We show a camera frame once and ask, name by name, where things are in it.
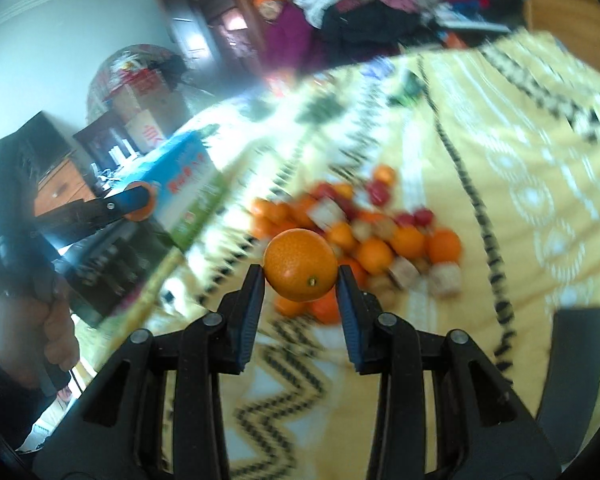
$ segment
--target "pile of fruit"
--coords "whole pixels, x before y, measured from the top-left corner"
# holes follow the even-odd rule
[[[460,293],[458,235],[437,226],[425,208],[389,213],[396,178],[395,170],[381,165],[363,197],[351,184],[321,182],[290,202],[253,202],[251,233],[267,244],[263,267],[279,294],[280,314],[340,322],[334,287],[339,265],[350,266],[360,289],[374,294],[385,310],[421,276],[437,297]]]

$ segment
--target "bed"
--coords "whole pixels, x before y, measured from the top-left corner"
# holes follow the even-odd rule
[[[315,91],[310,82],[263,123],[246,120],[235,102],[194,118],[187,128],[220,125],[205,142],[231,198],[187,254],[170,254],[129,311],[97,332],[78,324],[85,361],[98,369],[132,330],[179,330],[239,288],[263,249],[248,233],[254,197],[295,195],[330,174],[357,181],[384,162],[400,173],[391,208],[428,206],[465,248],[458,298],[434,300],[421,280],[396,314],[419,330],[469,332],[535,413],[552,315],[600,304],[600,74],[550,34],[527,31],[478,50],[392,63],[382,80],[360,66],[334,72],[347,112],[320,128],[289,121]],[[424,97],[413,108],[388,108],[407,71],[425,83]],[[360,150],[362,163],[352,157]],[[159,307],[165,289],[176,297],[176,316]],[[170,376],[168,391],[173,384]],[[221,387],[233,478],[362,476],[378,378],[354,373],[340,328],[282,319],[267,294],[253,360]],[[165,468],[171,410],[168,396]],[[600,393],[588,438],[599,425]],[[427,438],[432,470],[432,431]]]

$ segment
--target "purple coat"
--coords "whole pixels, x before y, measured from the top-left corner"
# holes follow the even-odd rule
[[[285,4],[277,20],[267,28],[266,47],[262,60],[266,70],[293,68],[313,73],[326,66],[320,32],[291,3]]]

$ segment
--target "cardboard box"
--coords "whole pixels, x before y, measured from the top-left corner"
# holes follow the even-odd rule
[[[144,69],[111,93],[111,107],[125,123],[128,123],[170,93],[167,83],[158,71]]]
[[[129,137],[142,153],[149,153],[169,139],[190,119],[189,109],[179,92],[172,92],[126,124]]]
[[[183,251],[191,246],[228,189],[197,132],[171,137],[143,157],[112,194],[137,180],[157,190],[154,219]]]

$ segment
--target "white wall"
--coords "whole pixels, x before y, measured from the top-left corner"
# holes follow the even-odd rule
[[[0,0],[0,138],[40,110],[70,137],[107,57],[136,43],[178,51],[154,0],[23,1]]]

